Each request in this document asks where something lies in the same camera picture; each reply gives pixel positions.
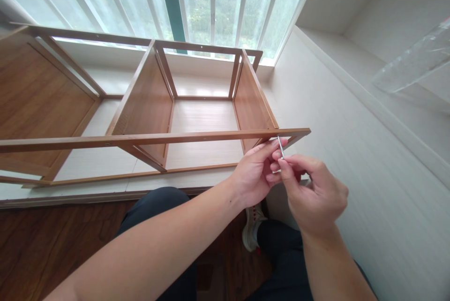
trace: sneaker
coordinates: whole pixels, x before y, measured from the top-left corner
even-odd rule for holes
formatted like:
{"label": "sneaker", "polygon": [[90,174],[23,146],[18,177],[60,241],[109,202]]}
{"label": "sneaker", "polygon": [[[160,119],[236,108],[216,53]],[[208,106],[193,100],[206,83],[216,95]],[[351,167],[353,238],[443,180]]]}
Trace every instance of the sneaker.
{"label": "sneaker", "polygon": [[258,247],[258,243],[253,236],[253,228],[255,227],[255,224],[258,223],[258,221],[264,221],[267,220],[267,218],[264,216],[263,211],[261,210],[260,203],[253,207],[246,208],[245,213],[247,214],[247,223],[242,230],[242,242],[244,243],[247,251],[253,252]]}

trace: forearm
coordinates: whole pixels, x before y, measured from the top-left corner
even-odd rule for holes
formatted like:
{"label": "forearm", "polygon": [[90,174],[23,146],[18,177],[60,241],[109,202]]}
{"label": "forearm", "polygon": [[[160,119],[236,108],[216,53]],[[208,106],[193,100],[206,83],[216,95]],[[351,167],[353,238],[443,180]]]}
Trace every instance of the forearm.
{"label": "forearm", "polygon": [[309,285],[315,301],[376,300],[337,226],[326,236],[303,234]]}
{"label": "forearm", "polygon": [[242,210],[228,181],[129,229],[99,250],[49,299],[155,300]]}

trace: metal pin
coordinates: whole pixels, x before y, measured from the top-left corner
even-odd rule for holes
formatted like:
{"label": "metal pin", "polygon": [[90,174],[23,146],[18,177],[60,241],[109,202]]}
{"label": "metal pin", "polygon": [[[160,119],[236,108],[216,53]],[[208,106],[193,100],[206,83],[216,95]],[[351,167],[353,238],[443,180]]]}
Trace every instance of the metal pin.
{"label": "metal pin", "polygon": [[285,153],[283,151],[283,147],[281,146],[280,135],[277,135],[277,138],[278,138],[278,142],[280,143],[281,159],[284,159],[285,158]]}

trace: wooden floor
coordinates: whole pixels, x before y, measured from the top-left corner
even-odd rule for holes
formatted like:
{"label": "wooden floor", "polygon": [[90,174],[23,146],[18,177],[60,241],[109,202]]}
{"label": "wooden floor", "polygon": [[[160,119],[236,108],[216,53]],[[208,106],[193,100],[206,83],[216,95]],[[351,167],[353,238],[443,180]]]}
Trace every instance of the wooden floor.
{"label": "wooden floor", "polygon": [[[0,211],[0,300],[42,300],[109,242],[133,201]],[[242,212],[205,251],[224,259],[229,300],[247,298],[271,272],[241,241]]]}

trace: person's left hand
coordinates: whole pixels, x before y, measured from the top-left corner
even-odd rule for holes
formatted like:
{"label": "person's left hand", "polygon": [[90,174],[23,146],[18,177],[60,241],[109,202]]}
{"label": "person's left hand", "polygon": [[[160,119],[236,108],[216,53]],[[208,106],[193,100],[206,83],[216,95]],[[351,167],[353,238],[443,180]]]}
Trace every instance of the person's left hand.
{"label": "person's left hand", "polygon": [[[287,139],[281,138],[281,145],[285,146]],[[270,189],[279,181],[268,181],[272,171],[270,164],[274,162],[272,154],[279,148],[278,139],[260,144],[249,150],[240,160],[230,176],[233,189],[237,190],[244,208],[261,202]]]}

